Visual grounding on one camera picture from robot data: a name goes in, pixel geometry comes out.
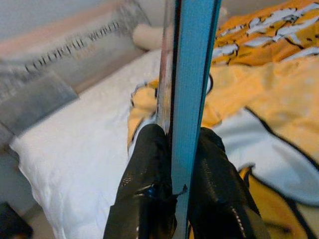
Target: black object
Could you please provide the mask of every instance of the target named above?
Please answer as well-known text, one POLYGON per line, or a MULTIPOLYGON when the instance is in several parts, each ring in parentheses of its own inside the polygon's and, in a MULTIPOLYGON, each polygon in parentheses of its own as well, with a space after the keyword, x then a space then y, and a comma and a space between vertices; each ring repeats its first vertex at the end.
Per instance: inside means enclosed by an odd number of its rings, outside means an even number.
POLYGON ((143 127, 110 209, 104 239, 172 237, 177 200, 172 195, 170 159, 162 128, 143 127))
POLYGON ((10 239, 16 235, 31 238, 33 229, 10 207, 0 204, 0 239, 10 239))
POLYGON ((269 239, 257 206, 221 138, 201 128, 188 217, 195 239, 269 239))
MULTIPOLYGON (((104 239, 171 239, 177 195, 172 194, 171 153, 162 128, 140 131, 110 209, 104 239)), ((257 206, 221 138, 202 128, 190 189, 188 218, 195 239, 269 239, 257 206)))

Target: black glove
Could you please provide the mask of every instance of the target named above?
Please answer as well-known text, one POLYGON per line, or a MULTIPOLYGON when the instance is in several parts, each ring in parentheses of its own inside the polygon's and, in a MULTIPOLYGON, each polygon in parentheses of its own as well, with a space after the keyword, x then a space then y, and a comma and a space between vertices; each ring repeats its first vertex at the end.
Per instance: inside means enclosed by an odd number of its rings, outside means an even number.
POLYGON ((110 209, 105 239, 170 239, 176 227, 171 156, 158 125, 139 133, 110 209))
POLYGON ((188 204, 195 239, 268 239, 257 206, 221 138, 202 128, 188 204))

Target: white plush toy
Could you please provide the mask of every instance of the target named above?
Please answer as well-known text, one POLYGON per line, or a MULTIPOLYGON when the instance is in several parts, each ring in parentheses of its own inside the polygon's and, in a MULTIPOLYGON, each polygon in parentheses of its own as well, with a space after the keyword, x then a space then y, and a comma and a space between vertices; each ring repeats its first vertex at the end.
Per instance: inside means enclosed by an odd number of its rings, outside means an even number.
MULTIPOLYGON (((224 24, 229 18, 226 8, 221 7, 219 11, 218 26, 224 24)), ((146 24, 139 24, 133 31, 134 44, 145 50, 161 48, 163 38, 163 27, 151 27, 146 24)))

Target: floor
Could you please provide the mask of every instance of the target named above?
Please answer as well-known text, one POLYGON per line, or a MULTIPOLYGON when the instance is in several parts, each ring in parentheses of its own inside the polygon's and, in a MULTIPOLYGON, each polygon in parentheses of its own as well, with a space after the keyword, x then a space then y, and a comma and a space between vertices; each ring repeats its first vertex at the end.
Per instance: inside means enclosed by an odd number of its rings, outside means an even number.
POLYGON ((0 154, 0 203, 8 202, 19 214, 24 215, 35 205, 31 186, 18 168, 18 157, 0 154))
POLYGON ((52 227, 42 210, 28 219, 27 223, 33 228, 32 239, 54 239, 52 227))

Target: gray wall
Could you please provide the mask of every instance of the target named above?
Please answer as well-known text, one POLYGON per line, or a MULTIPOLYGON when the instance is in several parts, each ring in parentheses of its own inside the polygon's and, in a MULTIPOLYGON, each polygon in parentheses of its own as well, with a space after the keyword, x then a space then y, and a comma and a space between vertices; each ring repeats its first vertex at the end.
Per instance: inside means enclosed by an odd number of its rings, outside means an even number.
MULTIPOLYGON (((1 0, 0 41, 112 1, 119 0, 1 0)), ((140 3, 152 25, 161 25, 164 0, 140 0, 140 3)))
POLYGON ((287 0, 222 0, 230 15, 245 15, 287 0))
POLYGON ((18 161, 0 153, 0 203, 3 202, 9 202, 20 215, 24 215, 36 203, 29 182, 18 169, 18 161))

